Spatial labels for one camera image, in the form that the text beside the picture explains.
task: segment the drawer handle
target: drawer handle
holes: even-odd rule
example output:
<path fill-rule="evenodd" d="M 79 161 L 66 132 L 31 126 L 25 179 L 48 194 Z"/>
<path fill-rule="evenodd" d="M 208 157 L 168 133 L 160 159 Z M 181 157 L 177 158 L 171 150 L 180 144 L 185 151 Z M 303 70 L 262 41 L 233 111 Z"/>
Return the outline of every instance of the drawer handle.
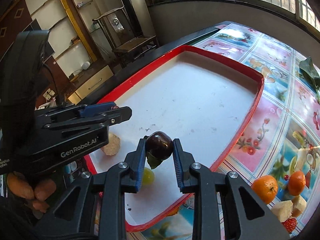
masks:
<path fill-rule="evenodd" d="M 99 79 L 99 81 L 97 83 L 95 83 L 92 87 L 88 88 L 88 90 L 92 89 L 96 84 L 98 84 L 100 81 L 102 80 L 102 78 Z"/>

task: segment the drawer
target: drawer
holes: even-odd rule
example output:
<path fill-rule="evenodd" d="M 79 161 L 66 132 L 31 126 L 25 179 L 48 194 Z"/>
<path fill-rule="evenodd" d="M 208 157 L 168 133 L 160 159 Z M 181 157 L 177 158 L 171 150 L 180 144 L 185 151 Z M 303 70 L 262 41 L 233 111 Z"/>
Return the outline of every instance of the drawer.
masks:
<path fill-rule="evenodd" d="M 81 101 L 81 98 L 74 92 L 71 96 L 68 97 L 71 103 L 78 104 Z"/>
<path fill-rule="evenodd" d="M 113 76 L 113 73 L 109 66 L 105 66 L 102 70 L 92 76 L 87 82 L 85 82 L 81 87 L 76 90 L 76 94 L 84 99 L 92 91 L 94 91 L 103 82 Z"/>

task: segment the red tray rim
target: red tray rim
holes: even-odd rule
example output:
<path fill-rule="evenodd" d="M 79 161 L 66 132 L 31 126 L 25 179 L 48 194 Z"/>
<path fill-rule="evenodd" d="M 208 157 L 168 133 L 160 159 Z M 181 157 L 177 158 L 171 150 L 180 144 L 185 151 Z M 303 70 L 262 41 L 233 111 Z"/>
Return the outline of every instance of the red tray rim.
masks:
<path fill-rule="evenodd" d="M 260 101 L 260 98 L 261 98 L 261 95 L 263 92 L 263 88 L 264 88 L 264 77 L 261 73 L 257 72 L 256 70 L 254 70 L 246 65 L 243 65 L 233 59 L 227 58 L 223 55 L 220 55 L 220 54 L 217 54 L 214 52 L 210 52 L 207 50 L 203 50 L 203 49 L 193 47 L 193 46 L 182 45 L 182 46 L 179 46 L 173 50 L 170 50 L 166 54 L 162 55 L 158 59 L 156 59 L 153 62 L 151 62 L 150 64 L 146 65 L 144 68 L 139 70 L 137 73 L 135 73 L 130 78 L 128 78 L 126 81 L 124 81 L 119 86 L 117 86 L 115 89 L 113 89 L 110 93 L 105 95 L 98 102 L 98 104 L 106 103 L 106 102 L 114 102 L 120 96 L 122 96 L 125 92 L 127 92 L 130 88 L 132 88 L 135 84 L 137 84 L 139 81 L 141 81 L 144 77 L 148 76 L 150 73 L 152 73 L 154 70 L 159 68 L 161 65 L 163 65 L 164 63 L 166 63 L 167 61 L 169 61 L 170 59 L 174 58 L 175 56 L 179 55 L 180 53 L 182 53 L 184 51 L 194 52 L 194 53 L 200 54 L 202 56 L 208 57 L 210 59 L 216 60 L 216 61 L 218 61 L 228 67 L 231 67 L 232 69 L 246 75 L 247 77 L 255 80 L 258 84 L 257 85 L 258 92 L 253 100 L 253 103 L 252 103 L 249 111 L 247 112 L 247 114 L 244 118 L 242 125 L 239 127 L 235 136 L 230 141 L 230 143 L 227 145 L 227 147 L 224 149 L 224 151 L 221 153 L 219 158 L 210 167 L 211 171 L 215 171 L 220 166 L 220 164 L 224 161 L 224 159 L 227 157 L 227 155 L 229 154 L 231 149 L 237 143 L 238 139 L 241 137 L 242 133 L 244 132 L 244 129 L 247 127 L 247 125 L 248 125 L 248 123 L 249 123 L 249 121 L 250 121 L 250 119 L 251 119 L 251 117 L 252 117 L 254 111 L 256 110 L 257 105 Z M 88 167 L 89 171 L 92 174 L 97 174 L 97 171 L 92 163 L 90 156 L 86 155 L 84 158 L 86 160 L 87 167 Z M 167 214 L 169 214 L 173 209 L 182 205 L 187 200 L 187 198 L 189 198 L 191 195 L 192 195 L 192 193 L 183 195 L 175 203 L 173 203 L 169 208 L 167 208 L 161 214 L 154 217 L 152 220 L 150 220 L 149 222 L 147 222 L 145 224 L 133 226 L 133 225 L 130 225 L 126 221 L 126 231 L 127 232 L 137 232 L 137 231 L 144 231 L 144 230 L 150 228 L 151 226 L 153 226 L 154 224 L 159 222 L 161 219 L 165 218 L 167 216 Z"/>

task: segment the metal screw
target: metal screw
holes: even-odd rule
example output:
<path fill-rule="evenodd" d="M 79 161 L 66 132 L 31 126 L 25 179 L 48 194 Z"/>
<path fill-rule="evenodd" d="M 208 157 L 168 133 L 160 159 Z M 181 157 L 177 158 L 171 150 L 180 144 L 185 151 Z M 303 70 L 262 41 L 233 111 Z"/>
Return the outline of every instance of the metal screw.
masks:
<path fill-rule="evenodd" d="M 84 171 L 81 173 L 81 177 L 84 179 L 87 179 L 91 176 L 91 173 L 89 171 Z"/>
<path fill-rule="evenodd" d="M 238 173 L 236 173 L 235 171 L 230 171 L 229 172 L 229 177 L 232 178 L 232 179 L 236 179 L 238 178 Z"/>
<path fill-rule="evenodd" d="M 125 163 L 125 162 L 120 162 L 120 163 L 118 164 L 118 166 L 119 166 L 119 168 L 121 168 L 121 169 L 125 169 L 126 167 L 128 167 L 128 164 Z"/>
<path fill-rule="evenodd" d="M 201 164 L 200 163 L 192 163 L 191 164 L 192 168 L 194 168 L 195 170 L 199 170 L 201 168 Z"/>

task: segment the white tray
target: white tray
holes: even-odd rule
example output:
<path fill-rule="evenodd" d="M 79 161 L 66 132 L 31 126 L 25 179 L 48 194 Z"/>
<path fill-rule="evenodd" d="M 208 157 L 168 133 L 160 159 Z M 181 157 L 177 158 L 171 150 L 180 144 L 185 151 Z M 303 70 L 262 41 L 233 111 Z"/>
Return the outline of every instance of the white tray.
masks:
<path fill-rule="evenodd" d="M 263 76 L 255 70 L 212 52 L 181 46 L 100 101 L 129 106 L 132 117 L 110 127 L 121 139 L 119 153 L 106 156 L 96 150 L 86 158 L 88 167 L 93 173 L 107 171 L 135 151 L 140 138 L 160 130 L 179 138 L 184 151 L 215 170 L 249 122 L 262 90 Z M 128 231 L 150 227 L 184 200 L 172 156 L 153 172 L 152 185 L 125 195 Z"/>

